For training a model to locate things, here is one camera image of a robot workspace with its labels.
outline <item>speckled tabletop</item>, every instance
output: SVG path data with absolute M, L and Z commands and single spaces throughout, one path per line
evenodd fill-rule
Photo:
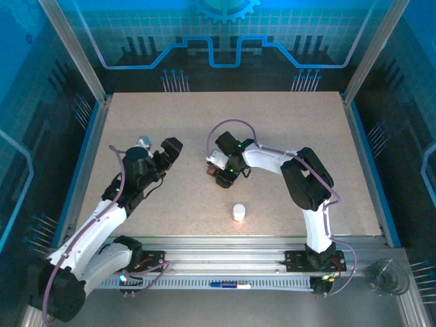
M 183 143 L 161 188 L 143 201 L 113 236 L 306 235 L 304 217 L 282 176 L 253 169 L 222 189 L 206 174 L 206 139 L 220 121 L 244 119 L 260 143 L 280 149 L 312 148 L 334 179 L 342 202 L 330 209 L 334 234 L 379 235 L 377 218 L 337 92 L 116 93 L 110 105 L 78 225 L 89 217 L 118 173 L 109 144 L 127 149 L 148 135 L 153 150 L 168 137 Z M 220 127 L 239 140 L 251 138 L 238 123 Z M 242 203 L 242 223 L 232 207 Z

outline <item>blue pen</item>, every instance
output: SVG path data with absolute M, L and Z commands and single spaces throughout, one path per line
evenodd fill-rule
M 245 281 L 214 281 L 211 287 L 216 288 L 238 288 L 241 290 L 249 290 L 251 285 Z

